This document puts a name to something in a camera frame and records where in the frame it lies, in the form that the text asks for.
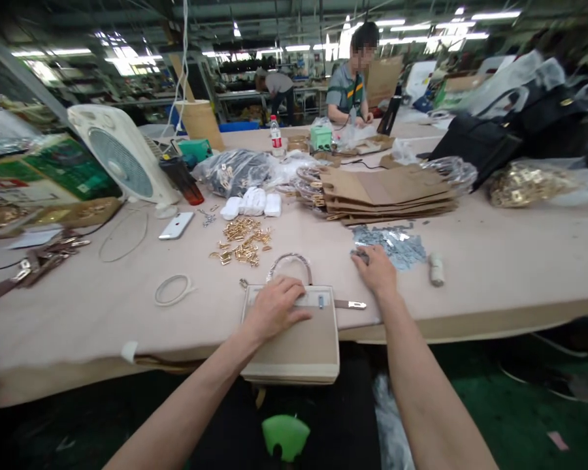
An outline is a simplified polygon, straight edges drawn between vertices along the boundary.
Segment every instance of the handbag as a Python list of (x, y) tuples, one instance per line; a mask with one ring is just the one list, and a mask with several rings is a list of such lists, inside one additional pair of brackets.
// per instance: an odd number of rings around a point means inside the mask
[[(510, 122), (516, 115), (514, 110), (503, 117), (483, 119), (481, 116), (503, 98), (519, 92), (521, 96), (527, 97), (527, 90), (509, 90), (477, 116), (468, 113), (455, 116), (447, 133), (429, 155), (429, 160), (461, 157), (464, 162), (473, 164), (477, 169), (477, 180), (472, 188), (473, 191), (478, 189), (492, 173), (515, 158), (517, 149), (523, 143), (510, 128)], [(516, 101), (516, 106), (520, 106), (519, 100)]]
[(581, 157), (588, 144), (588, 105), (565, 85), (547, 91), (532, 81), (523, 87), (529, 96), (510, 121), (513, 132), (523, 140), (518, 156)]

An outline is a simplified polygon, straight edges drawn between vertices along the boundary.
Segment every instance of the factory floor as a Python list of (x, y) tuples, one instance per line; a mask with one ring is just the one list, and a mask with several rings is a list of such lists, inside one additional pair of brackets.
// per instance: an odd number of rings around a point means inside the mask
[[(373, 362), (383, 347), (367, 347)], [(531, 336), (433, 345), (440, 365), (501, 469), (588, 470), (588, 404), (511, 380), (497, 357), (514, 351), (561, 370), (588, 369)], [(0, 410), (2, 468), (100, 469), (185, 377), (148, 372)], [(561, 434), (561, 451), (547, 433)]]

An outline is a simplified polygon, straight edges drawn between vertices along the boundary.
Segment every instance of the work table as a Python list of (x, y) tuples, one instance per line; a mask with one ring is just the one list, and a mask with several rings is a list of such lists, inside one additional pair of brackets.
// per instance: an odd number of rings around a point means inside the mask
[[(442, 133), (413, 123), (397, 123), (393, 132), (412, 138), (416, 153), (433, 149)], [(231, 147), (270, 145), (266, 129), (223, 138)], [(382, 155), (365, 159), (372, 166)], [(358, 164), (344, 168), (363, 169)], [(206, 212), (215, 204), (223, 206), (224, 199), (206, 190), (204, 195), (200, 207)], [(180, 210), (194, 209), (181, 204)], [(113, 263), (99, 259), (114, 230), (103, 258), (134, 246), (146, 217), (146, 238), (132, 253)], [(352, 233), (339, 222), (284, 202), (281, 217), (258, 219), (262, 228), (273, 230), (272, 250), (260, 251), (259, 267), (251, 268), (236, 261), (222, 266), (208, 257), (224, 240), (226, 222), (218, 217), (203, 228), (203, 218), (196, 213), (179, 240), (162, 242), (157, 237), (169, 220), (156, 219), (151, 204), (128, 204), (87, 237), (91, 245), (38, 285), (1, 298), (0, 406), (144, 370), (119, 357), (128, 341), (138, 342), (139, 354), (206, 357), (240, 322), (244, 289), (239, 279), (264, 283), (274, 260), (288, 252), (305, 256), (314, 283), (333, 286), (335, 298), (368, 305), (364, 311), (338, 310), (341, 339), (384, 340), (378, 308), (349, 257)], [(444, 260), (446, 284), (440, 288), (429, 283), (426, 264), (399, 274), (399, 290), (429, 341), (508, 336), (588, 315), (588, 208), (494, 209), (478, 191), (464, 196), (451, 213), (414, 221), (408, 233), (420, 236), (426, 252), (436, 251)], [(0, 266), (23, 254), (0, 249)], [(0, 271), (0, 280), (15, 271)], [(303, 270), (291, 263), (284, 272), (302, 276)], [(190, 277), (196, 291), (176, 305), (157, 307), (156, 288), (175, 274)], [(174, 287), (167, 292), (173, 296)]]

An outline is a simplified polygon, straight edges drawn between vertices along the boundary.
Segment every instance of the smartphone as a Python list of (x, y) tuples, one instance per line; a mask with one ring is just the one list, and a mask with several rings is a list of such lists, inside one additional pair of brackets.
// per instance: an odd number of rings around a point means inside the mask
[(170, 221), (165, 230), (159, 235), (160, 240), (177, 240), (194, 217), (193, 212), (179, 212)]

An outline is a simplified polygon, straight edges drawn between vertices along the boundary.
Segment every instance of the electric fan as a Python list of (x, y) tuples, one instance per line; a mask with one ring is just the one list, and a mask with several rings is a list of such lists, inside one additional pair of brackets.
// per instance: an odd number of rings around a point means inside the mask
[(67, 115), (125, 194), (156, 204), (178, 202), (180, 193), (159, 168), (161, 150), (124, 111), (102, 104), (77, 104), (68, 108)]

